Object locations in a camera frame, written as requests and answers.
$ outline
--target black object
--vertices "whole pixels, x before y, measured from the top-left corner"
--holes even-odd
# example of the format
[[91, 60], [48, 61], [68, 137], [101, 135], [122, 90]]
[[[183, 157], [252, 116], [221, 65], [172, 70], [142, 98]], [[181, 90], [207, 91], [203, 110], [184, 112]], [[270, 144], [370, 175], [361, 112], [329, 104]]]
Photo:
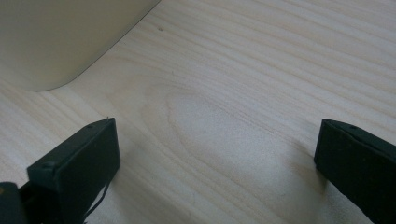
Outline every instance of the black object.
[[81, 224], [119, 167], [116, 121], [89, 124], [29, 166], [19, 190], [0, 183], [0, 223]]
[[315, 163], [374, 223], [396, 223], [396, 146], [356, 126], [324, 119]]

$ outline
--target light wood tabletop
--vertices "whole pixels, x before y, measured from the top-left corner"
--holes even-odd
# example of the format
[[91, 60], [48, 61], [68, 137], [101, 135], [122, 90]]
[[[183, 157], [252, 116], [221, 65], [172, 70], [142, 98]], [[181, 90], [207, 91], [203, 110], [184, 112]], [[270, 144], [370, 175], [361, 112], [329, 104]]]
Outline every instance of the light wood tabletop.
[[371, 223], [313, 156], [322, 119], [396, 144], [396, 1], [162, 0], [67, 85], [0, 82], [0, 180], [106, 117], [88, 223]]

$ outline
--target beige container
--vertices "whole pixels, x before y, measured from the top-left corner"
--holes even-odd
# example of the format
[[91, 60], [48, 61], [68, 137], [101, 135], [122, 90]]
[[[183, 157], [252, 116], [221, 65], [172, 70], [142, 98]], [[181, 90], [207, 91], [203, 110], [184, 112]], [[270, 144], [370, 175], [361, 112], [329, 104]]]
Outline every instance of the beige container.
[[160, 0], [4, 0], [0, 78], [30, 91], [73, 80]]

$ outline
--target thin black wire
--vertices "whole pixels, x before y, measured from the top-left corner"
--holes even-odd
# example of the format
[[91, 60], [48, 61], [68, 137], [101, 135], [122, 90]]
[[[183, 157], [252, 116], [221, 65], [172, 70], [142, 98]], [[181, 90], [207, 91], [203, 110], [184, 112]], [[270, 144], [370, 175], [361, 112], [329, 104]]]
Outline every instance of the thin black wire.
[[106, 193], [107, 193], [107, 189], [108, 186], [110, 185], [110, 182], [107, 182], [105, 185], [105, 189], [103, 191], [102, 197], [99, 199], [99, 201], [90, 209], [88, 210], [88, 212], [84, 215], [84, 218], [82, 219], [84, 224], [86, 224], [87, 222], [85, 221], [85, 219], [87, 219], [87, 217], [99, 206], [99, 204], [102, 202], [102, 200], [105, 198]]

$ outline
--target wood grain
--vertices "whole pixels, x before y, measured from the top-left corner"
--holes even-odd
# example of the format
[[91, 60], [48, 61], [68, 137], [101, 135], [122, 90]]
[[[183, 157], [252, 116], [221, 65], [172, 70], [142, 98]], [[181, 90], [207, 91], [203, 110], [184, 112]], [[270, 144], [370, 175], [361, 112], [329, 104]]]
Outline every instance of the wood grain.
[[324, 118], [396, 144], [395, 12], [162, 0], [66, 86], [0, 83], [0, 179], [114, 117], [121, 168], [89, 223], [371, 223], [313, 156]]

